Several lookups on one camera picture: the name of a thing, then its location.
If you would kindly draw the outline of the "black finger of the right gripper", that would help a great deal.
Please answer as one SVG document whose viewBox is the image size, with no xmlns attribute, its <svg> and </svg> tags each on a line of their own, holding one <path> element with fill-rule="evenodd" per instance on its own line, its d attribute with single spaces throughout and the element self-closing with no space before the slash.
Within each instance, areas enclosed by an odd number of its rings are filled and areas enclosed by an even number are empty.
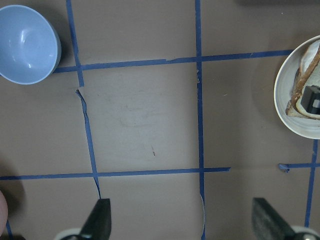
<svg viewBox="0 0 320 240">
<path fill-rule="evenodd" d="M 320 114 L 320 87 L 309 85 L 304 88 L 300 104 L 309 114 Z"/>
</svg>

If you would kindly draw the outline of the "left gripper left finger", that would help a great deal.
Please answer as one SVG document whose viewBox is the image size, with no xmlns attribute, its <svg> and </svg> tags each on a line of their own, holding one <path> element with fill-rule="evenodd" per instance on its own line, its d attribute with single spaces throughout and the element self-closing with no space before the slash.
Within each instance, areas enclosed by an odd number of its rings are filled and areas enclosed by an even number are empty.
<svg viewBox="0 0 320 240">
<path fill-rule="evenodd" d="M 79 232 L 82 239 L 109 239 L 111 235 L 111 202 L 99 199 Z"/>
</svg>

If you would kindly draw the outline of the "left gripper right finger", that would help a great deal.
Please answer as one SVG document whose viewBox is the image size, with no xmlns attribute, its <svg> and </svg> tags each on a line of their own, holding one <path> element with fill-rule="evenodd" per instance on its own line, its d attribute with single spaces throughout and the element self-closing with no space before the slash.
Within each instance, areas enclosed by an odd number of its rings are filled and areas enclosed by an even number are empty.
<svg viewBox="0 0 320 240">
<path fill-rule="evenodd" d="M 252 199 L 251 224 L 257 240 L 293 240 L 295 232 L 265 198 Z"/>
</svg>

